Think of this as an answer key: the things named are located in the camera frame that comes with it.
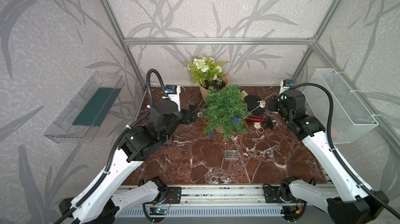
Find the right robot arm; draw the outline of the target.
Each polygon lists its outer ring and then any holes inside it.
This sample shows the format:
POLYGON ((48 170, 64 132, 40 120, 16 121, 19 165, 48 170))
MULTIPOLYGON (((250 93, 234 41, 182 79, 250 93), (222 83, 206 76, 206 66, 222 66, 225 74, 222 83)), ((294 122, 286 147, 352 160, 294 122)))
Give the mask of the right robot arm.
POLYGON ((375 220, 384 209, 399 218, 399 212, 388 205, 386 194, 375 191, 335 147, 331 136, 334 111, 332 95, 323 86, 313 86, 321 89, 329 101, 326 126, 316 117, 306 114, 305 95, 297 86, 273 98, 269 109, 279 113, 290 131, 313 153, 335 188, 323 190, 296 179, 288 182, 291 196, 327 213, 336 224, 366 224, 375 220))

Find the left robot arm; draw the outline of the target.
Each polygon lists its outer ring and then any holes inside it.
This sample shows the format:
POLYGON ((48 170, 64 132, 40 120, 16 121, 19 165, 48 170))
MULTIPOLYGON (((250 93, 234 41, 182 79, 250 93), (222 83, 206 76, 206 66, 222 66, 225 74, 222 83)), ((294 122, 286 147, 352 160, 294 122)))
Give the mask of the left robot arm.
POLYGON ((146 203, 163 203, 170 198, 169 187, 155 177, 133 190, 117 189, 143 162, 174 135, 179 125, 197 120, 196 104, 179 109, 176 102, 164 99, 150 105, 146 115, 126 126, 115 141, 106 166, 75 198, 59 204, 61 224, 67 218, 74 224, 112 224, 121 214, 146 203))

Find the string lights with rattan balls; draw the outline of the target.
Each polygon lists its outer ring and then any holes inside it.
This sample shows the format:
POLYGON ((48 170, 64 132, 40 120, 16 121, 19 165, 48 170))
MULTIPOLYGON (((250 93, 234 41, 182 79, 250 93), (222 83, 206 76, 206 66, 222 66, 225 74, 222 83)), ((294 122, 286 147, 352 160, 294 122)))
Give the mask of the string lights with rattan balls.
POLYGON ((234 134, 244 134, 245 120, 252 116, 261 117, 265 113, 263 104, 264 101, 255 95, 211 104, 204 112, 203 118, 207 122, 204 135, 213 135, 218 128, 222 129, 225 140, 231 140, 234 134))

